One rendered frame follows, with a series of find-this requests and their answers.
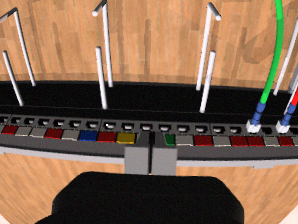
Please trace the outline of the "red patch cord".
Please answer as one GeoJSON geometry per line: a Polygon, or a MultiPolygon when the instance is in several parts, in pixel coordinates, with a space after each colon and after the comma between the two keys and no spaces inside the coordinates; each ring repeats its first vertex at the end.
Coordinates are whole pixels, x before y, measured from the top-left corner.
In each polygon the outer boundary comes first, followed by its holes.
{"type": "Polygon", "coordinates": [[[293,99],[292,101],[290,102],[288,108],[287,108],[287,112],[292,114],[297,106],[297,102],[298,102],[298,86],[297,86],[297,89],[296,89],[296,92],[293,96],[293,99]]]}

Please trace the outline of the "green cable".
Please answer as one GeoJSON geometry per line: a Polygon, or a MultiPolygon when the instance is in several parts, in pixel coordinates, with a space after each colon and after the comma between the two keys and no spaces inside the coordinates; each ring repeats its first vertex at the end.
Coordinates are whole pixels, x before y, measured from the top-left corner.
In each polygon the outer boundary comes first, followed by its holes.
{"type": "Polygon", "coordinates": [[[268,75],[261,99],[259,100],[256,107],[256,110],[258,112],[263,112],[266,106],[266,100],[268,98],[270,89],[272,87],[272,84],[275,78],[275,74],[277,71],[281,50],[282,50],[283,30],[284,30],[282,0],[275,0],[275,6],[276,6],[276,19],[277,19],[276,44],[275,44],[274,56],[273,56],[271,68],[269,71],[269,75],[268,75]]]}

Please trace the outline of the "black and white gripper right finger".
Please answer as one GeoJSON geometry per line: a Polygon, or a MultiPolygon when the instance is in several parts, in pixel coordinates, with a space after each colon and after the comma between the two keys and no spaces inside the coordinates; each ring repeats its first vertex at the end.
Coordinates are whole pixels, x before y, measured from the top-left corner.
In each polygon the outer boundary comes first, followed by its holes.
{"type": "Polygon", "coordinates": [[[150,174],[176,176],[177,150],[176,145],[167,145],[164,132],[153,131],[150,174]]]}

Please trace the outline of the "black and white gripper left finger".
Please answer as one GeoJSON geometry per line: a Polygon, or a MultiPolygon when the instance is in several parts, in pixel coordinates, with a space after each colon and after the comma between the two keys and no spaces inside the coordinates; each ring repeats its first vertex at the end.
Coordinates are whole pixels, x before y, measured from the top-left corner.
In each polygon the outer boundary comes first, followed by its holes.
{"type": "Polygon", "coordinates": [[[124,174],[149,175],[151,147],[152,131],[141,131],[136,143],[127,143],[124,149],[124,174]]]}

